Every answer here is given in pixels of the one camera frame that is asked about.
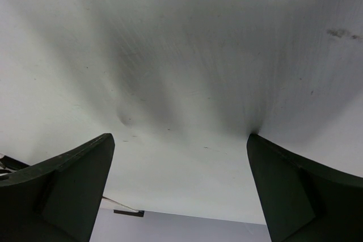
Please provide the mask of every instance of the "white wall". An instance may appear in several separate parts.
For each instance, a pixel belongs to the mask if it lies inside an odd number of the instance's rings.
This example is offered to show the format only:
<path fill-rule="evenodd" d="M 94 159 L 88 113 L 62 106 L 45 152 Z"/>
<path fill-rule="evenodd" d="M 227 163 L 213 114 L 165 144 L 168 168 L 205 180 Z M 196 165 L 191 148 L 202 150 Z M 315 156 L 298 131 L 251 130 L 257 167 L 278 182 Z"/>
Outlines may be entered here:
<path fill-rule="evenodd" d="M 269 242 L 267 226 L 146 212 L 143 218 L 100 209 L 91 242 Z"/>

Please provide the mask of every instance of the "gray floor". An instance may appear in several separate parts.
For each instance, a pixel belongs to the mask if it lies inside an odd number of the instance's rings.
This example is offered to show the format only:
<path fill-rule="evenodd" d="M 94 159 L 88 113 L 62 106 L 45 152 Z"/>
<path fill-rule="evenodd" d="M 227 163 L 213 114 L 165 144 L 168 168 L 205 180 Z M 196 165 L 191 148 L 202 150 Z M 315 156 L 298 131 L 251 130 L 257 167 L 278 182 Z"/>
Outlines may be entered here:
<path fill-rule="evenodd" d="M 146 212 L 143 218 L 100 209 L 91 242 L 269 242 L 267 226 Z"/>

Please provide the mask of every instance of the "dark stain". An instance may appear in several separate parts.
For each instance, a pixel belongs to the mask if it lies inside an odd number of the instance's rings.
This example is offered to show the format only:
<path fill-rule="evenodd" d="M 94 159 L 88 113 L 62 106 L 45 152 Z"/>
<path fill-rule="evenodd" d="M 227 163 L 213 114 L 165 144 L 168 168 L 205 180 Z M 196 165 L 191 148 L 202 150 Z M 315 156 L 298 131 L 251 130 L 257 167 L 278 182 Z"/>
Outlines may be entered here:
<path fill-rule="evenodd" d="M 362 40 L 362 36 L 359 36 L 359 35 L 352 35 L 352 36 L 351 36 L 351 39 L 353 39 L 353 40 Z"/>
<path fill-rule="evenodd" d="M 347 31 L 346 29 L 342 29 L 342 28 L 339 28 L 339 29 L 332 28 L 332 29 L 327 30 L 327 34 L 338 37 L 338 38 L 342 38 L 342 37 L 350 36 L 351 32 Z"/>

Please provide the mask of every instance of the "white surface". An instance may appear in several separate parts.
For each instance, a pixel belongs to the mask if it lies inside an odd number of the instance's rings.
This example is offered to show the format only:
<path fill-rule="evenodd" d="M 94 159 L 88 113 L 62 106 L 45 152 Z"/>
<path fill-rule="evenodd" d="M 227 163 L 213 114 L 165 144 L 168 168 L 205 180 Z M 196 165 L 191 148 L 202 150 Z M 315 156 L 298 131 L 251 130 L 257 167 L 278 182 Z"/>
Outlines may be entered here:
<path fill-rule="evenodd" d="M 252 223 L 252 131 L 363 176 L 362 0 L 0 7 L 1 153 L 34 164 L 111 132 L 106 197 Z"/>
<path fill-rule="evenodd" d="M 266 225 L 146 212 L 143 218 L 100 209 L 91 242 L 270 242 Z"/>

